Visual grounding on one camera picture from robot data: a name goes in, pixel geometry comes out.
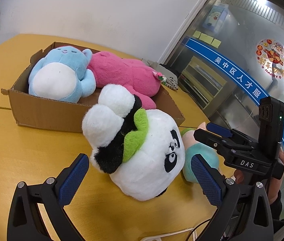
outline blue stripe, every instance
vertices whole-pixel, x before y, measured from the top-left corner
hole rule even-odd
[[[196,52],[198,55],[207,59],[214,66],[226,73],[258,106],[261,98],[268,97],[269,94],[244,70],[237,66],[234,62],[219,54],[217,51],[207,47],[205,44],[189,39],[186,47]]]

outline yellow sticky note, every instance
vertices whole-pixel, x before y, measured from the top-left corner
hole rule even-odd
[[[201,41],[204,41],[208,44],[211,44],[212,41],[213,41],[213,37],[207,35],[207,34],[204,34],[204,33],[201,33],[200,35],[200,38],[199,38]]]
[[[195,31],[195,33],[193,34],[193,37],[199,38],[199,37],[200,37],[200,34],[201,34],[201,32]]]
[[[216,48],[219,48],[220,44],[221,44],[221,41],[219,41],[217,39],[214,39],[213,42],[211,43],[211,45],[216,47]]]

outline plush toy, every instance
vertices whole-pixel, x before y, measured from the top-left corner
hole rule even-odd
[[[96,88],[95,78],[87,65],[92,57],[90,49],[83,52],[63,46],[51,50],[32,69],[29,94],[42,98],[78,102],[91,95]]]
[[[206,130],[205,122],[201,123],[198,129]],[[189,182],[198,183],[195,175],[191,170],[191,159],[195,154],[201,154],[206,162],[212,168],[219,168],[219,158],[216,151],[201,142],[198,142],[193,137],[194,129],[185,129],[181,132],[182,141],[185,148],[185,164],[183,167],[183,175]]]
[[[123,85],[129,92],[137,95],[144,109],[155,109],[156,105],[150,98],[160,88],[161,81],[166,78],[142,61],[122,59],[110,52],[93,54],[87,67],[94,74],[96,87],[103,88],[107,84]]]
[[[83,134],[91,164],[128,196],[145,201],[163,194],[184,165],[184,146],[174,119],[121,85],[106,85],[85,115]]]

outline yellow table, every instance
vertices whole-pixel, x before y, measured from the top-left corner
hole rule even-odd
[[[53,41],[106,49],[66,38],[18,35],[0,45],[0,89],[10,88],[28,65],[30,56]],[[130,57],[115,53],[120,57]],[[197,127],[201,122],[208,121],[186,93],[167,90],[186,118],[183,126]],[[25,181],[28,185],[38,184],[50,176],[56,177],[79,153],[90,155],[91,150],[84,136],[78,133],[18,127],[8,97],[0,93],[0,241],[6,240],[8,212],[16,184],[19,181]],[[233,172],[224,165],[221,165],[221,170],[226,176],[231,176]],[[43,206],[40,210],[51,237],[59,240]],[[186,182],[182,173],[165,194],[139,202],[125,196],[108,175],[99,173],[91,166],[65,210],[87,241],[138,241],[146,236],[191,228],[210,218],[215,208],[202,194],[200,186]],[[184,240],[186,235],[187,232],[179,234],[178,239]]]

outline teal plush toy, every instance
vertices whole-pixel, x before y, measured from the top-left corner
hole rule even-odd
[[[29,94],[51,100],[78,102],[96,89],[93,72],[87,69],[92,51],[72,46],[51,50],[32,69]]]
[[[200,124],[198,129],[204,129],[205,122]],[[192,183],[198,183],[196,180],[195,175],[193,174],[191,170],[191,159],[196,154],[201,154],[201,156],[206,160],[206,162],[212,167],[212,168],[219,168],[219,158],[216,153],[216,151],[207,146],[202,144],[201,142],[198,142],[193,137],[194,129],[185,129],[181,132],[182,135],[182,141],[185,148],[185,163],[183,167],[183,175],[185,179]]]

